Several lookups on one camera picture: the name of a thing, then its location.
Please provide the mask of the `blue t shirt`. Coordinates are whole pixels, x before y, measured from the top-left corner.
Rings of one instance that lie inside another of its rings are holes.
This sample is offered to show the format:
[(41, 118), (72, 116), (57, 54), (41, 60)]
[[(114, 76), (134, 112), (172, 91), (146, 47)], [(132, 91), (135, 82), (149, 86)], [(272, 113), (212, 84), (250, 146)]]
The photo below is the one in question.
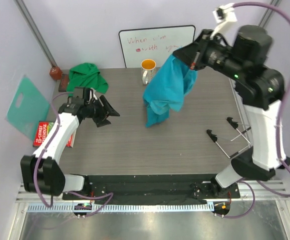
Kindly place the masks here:
[(143, 102), (149, 128), (169, 118), (170, 110), (179, 112), (185, 96), (193, 89), (198, 72), (191, 70), (179, 59), (170, 55), (146, 86)]

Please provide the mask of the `white mug orange inside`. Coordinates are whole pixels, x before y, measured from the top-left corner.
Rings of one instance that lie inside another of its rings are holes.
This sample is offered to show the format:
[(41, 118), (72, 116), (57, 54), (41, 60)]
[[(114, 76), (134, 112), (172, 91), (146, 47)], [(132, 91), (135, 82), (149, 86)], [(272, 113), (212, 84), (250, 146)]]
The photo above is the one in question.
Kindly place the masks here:
[(141, 63), (142, 83), (147, 85), (156, 74), (156, 62), (152, 59), (145, 59)]

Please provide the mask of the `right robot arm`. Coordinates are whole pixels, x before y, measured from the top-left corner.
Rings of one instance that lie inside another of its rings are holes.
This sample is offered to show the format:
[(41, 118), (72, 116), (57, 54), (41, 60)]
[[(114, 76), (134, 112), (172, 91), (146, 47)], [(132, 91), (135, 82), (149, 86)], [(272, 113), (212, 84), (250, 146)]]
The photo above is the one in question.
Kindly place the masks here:
[(276, 169), (290, 165), (290, 157), (284, 152), (276, 123), (285, 94), (284, 78), (264, 64), (272, 37), (256, 25), (240, 27), (233, 45), (228, 45), (223, 35), (212, 37), (211, 33), (203, 30), (192, 43), (175, 50), (173, 56), (195, 71), (210, 67), (233, 79), (250, 121), (252, 147), (211, 179), (211, 193), (220, 198), (242, 178), (271, 179)]

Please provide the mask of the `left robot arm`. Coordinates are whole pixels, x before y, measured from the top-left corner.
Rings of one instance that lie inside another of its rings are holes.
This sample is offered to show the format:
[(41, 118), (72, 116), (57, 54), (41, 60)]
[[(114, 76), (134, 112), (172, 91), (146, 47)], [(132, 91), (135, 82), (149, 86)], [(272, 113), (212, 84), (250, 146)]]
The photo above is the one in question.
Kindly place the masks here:
[(57, 120), (40, 147), (32, 155), (22, 157), (20, 167), (24, 189), (50, 196), (74, 191), (78, 198), (87, 199), (91, 195), (91, 186), (85, 183), (82, 175), (64, 174), (59, 167), (60, 157), (84, 119), (93, 119), (99, 128), (110, 124), (109, 116), (117, 117), (119, 113), (103, 95), (91, 100), (70, 97), (59, 108)]

